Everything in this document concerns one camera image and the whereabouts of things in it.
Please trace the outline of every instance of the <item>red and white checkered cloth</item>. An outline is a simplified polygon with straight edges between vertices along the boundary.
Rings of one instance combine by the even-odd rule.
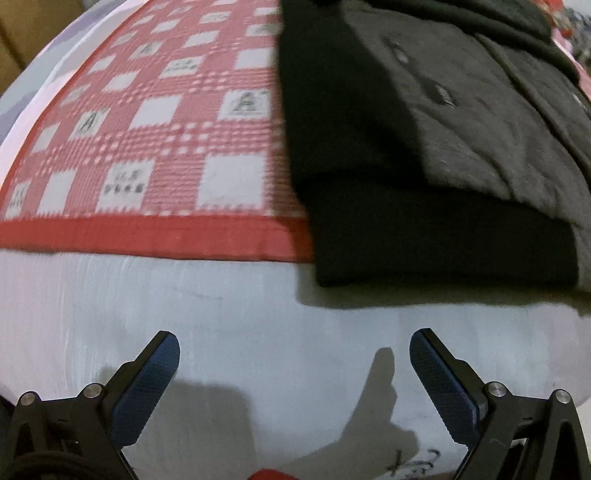
[[[31,130],[0,248],[310,261],[275,71],[277,0],[150,0]]]

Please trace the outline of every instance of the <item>black handwriting on table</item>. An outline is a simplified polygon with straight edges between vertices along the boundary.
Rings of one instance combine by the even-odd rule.
[[[412,460],[409,462],[402,461],[402,451],[396,451],[396,461],[392,465],[388,465],[386,469],[390,472],[390,476],[394,476],[396,473],[409,471],[406,474],[407,480],[419,480],[424,478],[425,475],[435,468],[435,463],[441,458],[441,452],[435,448],[429,448],[427,450],[433,457],[428,460]]]

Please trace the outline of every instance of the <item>folded clothing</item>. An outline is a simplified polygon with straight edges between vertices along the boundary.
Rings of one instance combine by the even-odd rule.
[[[591,113],[529,0],[283,0],[291,178],[324,285],[591,290]]]

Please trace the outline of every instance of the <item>gray garment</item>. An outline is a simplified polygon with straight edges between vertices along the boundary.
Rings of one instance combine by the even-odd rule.
[[[578,88],[530,53],[452,24],[360,0],[344,0],[341,12],[416,120],[429,184],[567,221],[579,288],[591,291],[591,113]]]

